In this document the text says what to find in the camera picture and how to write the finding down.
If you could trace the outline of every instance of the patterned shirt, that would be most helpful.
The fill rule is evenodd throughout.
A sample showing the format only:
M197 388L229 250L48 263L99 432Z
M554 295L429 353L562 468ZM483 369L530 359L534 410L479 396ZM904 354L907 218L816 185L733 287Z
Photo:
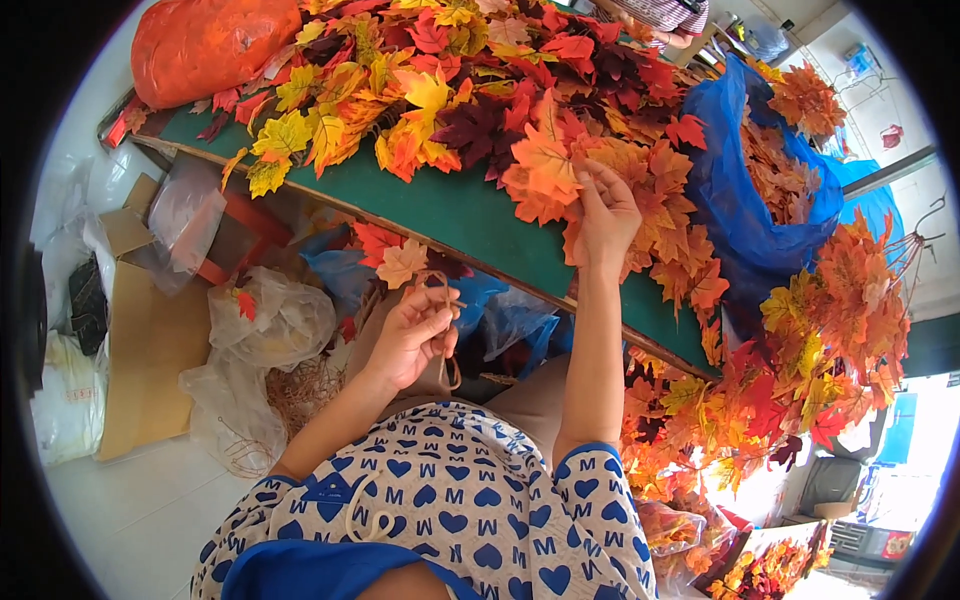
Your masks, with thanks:
M704 0L700 4L700 13L695 14L677 0L612 0L634 19L662 32L677 32L699 36L707 26L709 2ZM604 23L611 23L615 19L609 12L600 7L594 7L590 16ZM666 47L661 41L650 43L662 52Z
M551 477L496 415L455 400L375 424L304 481L268 477L203 548L192 598L218 598L264 540L386 541L453 571L484 598L657 596L620 458L582 445Z

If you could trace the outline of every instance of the orange plastic bag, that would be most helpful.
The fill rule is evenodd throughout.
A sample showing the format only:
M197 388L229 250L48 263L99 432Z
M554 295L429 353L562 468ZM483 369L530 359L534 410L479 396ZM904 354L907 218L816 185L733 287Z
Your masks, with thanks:
M131 48L136 94L173 108L245 84L302 28L297 0L161 0Z

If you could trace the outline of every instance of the white floor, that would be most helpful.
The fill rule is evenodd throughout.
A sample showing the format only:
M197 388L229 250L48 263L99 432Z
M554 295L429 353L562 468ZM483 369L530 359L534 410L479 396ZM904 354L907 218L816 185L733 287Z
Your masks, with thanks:
M229 474L188 436L109 463L47 472L74 543L108 598L187 598L201 548L252 481Z

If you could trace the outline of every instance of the hanging hook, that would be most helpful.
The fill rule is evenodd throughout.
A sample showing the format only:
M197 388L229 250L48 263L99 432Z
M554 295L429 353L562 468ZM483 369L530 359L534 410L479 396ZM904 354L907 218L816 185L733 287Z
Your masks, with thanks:
M931 207L932 207L932 206L937 206L937 207L936 207L936 208L933 208L933 210L931 210L930 212L926 213L923 217L921 217L921 218L917 221L917 225L913 227L913 232L914 232L914 233L917 233L918 235L920 235L920 234L918 233L918 231L919 231L919 229L920 229L920 223L922 223L922 222L924 221L924 219L926 219L926 218L929 217L930 215L932 215L932 214L934 214L934 213L936 213L936 212L940 212L941 210L944 209L945 206L947 206L947 195L944 194L944 195L941 196L940 198L936 199L935 201L933 201L932 203L930 203L930 206L931 206ZM943 236L945 236L945 235L947 235L947 234L946 234L946 233L941 233L940 235L934 235L933 237L924 237L924 240L925 240L926 242L929 242L929 241L931 241L931 240L939 239L939 238L941 238L941 237L943 237Z

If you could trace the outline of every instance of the white cord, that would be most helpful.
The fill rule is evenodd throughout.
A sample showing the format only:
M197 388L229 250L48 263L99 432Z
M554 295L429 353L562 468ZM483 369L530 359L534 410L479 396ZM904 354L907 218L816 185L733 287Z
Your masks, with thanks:
M377 511L377 513L372 517L373 523L370 528L370 533L365 538L360 538L353 533L353 509L356 507L357 501L360 499L360 494L363 493L363 489L367 486L367 484L371 483L374 479L382 474L382 470L377 471L373 475L364 473L360 476L360 479L357 480L358 483L356 485L356 492L353 493L353 498L350 499L350 504L347 506L347 514L344 518L344 524L347 527L347 535L353 541L377 541L382 538L386 538L387 535L394 529L394 516L387 511ZM380 518L382 516L387 518L387 526L383 529L380 529Z

